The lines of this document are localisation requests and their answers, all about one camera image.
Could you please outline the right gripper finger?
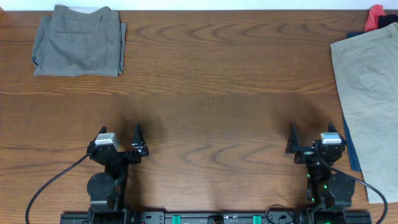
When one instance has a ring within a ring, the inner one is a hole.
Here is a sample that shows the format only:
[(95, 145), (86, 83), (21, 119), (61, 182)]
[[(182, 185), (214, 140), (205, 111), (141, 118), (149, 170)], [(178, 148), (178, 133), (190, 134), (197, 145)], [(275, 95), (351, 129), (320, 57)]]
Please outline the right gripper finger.
[(346, 139), (336, 130), (332, 122), (328, 123), (329, 141), (331, 143), (345, 143)]
[(289, 129), (289, 138), (287, 141), (287, 145), (285, 147), (286, 154), (295, 154), (299, 151), (299, 139), (297, 135), (297, 130), (294, 124), (290, 125)]

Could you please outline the khaki beige shorts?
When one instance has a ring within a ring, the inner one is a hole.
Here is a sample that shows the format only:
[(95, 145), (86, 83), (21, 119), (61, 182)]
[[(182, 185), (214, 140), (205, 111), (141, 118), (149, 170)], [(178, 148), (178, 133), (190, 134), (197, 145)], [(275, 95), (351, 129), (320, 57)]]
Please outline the khaki beige shorts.
[(365, 182), (397, 201), (397, 23), (330, 45), (343, 116)]

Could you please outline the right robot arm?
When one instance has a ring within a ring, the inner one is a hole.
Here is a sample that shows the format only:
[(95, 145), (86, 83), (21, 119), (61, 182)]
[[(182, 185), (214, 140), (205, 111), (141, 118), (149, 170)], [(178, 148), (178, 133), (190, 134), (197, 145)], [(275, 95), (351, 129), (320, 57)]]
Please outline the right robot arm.
[(332, 172), (332, 165), (342, 157), (346, 140), (332, 123), (328, 131), (321, 133), (321, 139), (311, 146), (301, 146), (296, 127), (290, 126), (286, 154), (294, 155), (295, 164), (306, 165), (307, 198), (312, 206), (297, 211), (294, 223), (345, 223), (344, 209), (352, 205), (355, 181)]

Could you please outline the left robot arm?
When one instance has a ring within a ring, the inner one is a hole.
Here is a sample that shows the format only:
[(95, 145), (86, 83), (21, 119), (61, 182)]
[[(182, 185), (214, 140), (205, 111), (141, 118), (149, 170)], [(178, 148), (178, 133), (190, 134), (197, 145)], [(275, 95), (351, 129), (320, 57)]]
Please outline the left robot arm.
[(131, 151), (119, 151), (119, 141), (114, 133), (102, 127), (98, 135), (87, 147), (89, 158), (102, 166), (104, 171), (93, 175), (87, 183), (90, 196), (88, 210), (89, 224), (139, 223), (137, 212), (124, 203), (129, 166), (141, 163), (141, 158), (149, 155), (149, 148), (136, 124)]

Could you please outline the folded grey shorts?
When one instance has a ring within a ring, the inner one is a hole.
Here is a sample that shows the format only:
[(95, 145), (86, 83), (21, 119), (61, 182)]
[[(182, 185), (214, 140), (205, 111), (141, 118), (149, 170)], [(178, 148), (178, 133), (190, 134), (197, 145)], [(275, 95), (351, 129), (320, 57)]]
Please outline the folded grey shorts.
[(118, 77), (124, 70), (126, 32), (119, 12), (107, 6), (84, 13), (56, 5), (37, 30), (34, 75)]

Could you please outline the red garment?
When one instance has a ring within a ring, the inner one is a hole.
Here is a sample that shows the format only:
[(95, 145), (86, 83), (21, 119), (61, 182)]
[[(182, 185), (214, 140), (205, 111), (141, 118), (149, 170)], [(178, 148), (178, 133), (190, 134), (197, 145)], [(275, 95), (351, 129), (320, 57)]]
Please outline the red garment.
[(364, 31), (369, 32), (378, 29), (379, 16), (385, 16), (385, 15), (386, 13), (384, 12), (383, 5), (380, 4), (373, 5), (368, 12), (368, 18), (366, 21)]

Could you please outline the black garment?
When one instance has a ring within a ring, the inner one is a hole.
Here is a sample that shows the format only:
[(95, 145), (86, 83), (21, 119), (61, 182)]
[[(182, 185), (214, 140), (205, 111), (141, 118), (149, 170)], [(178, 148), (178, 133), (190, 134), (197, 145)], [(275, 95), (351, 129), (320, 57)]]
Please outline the black garment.
[(389, 14), (386, 16), (379, 16), (378, 17), (378, 22), (377, 22), (377, 27), (379, 29), (386, 27), (392, 23), (398, 22), (398, 15), (397, 14)]

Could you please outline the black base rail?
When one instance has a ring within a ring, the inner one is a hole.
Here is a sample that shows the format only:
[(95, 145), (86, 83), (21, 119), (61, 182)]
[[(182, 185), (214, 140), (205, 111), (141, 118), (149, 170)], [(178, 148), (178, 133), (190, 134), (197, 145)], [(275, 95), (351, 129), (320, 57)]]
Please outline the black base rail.
[(266, 224), (266, 223), (325, 223), (369, 224), (368, 212), (316, 212), (313, 220), (303, 213), (269, 211), (267, 213), (69, 213), (62, 214), (61, 224)]

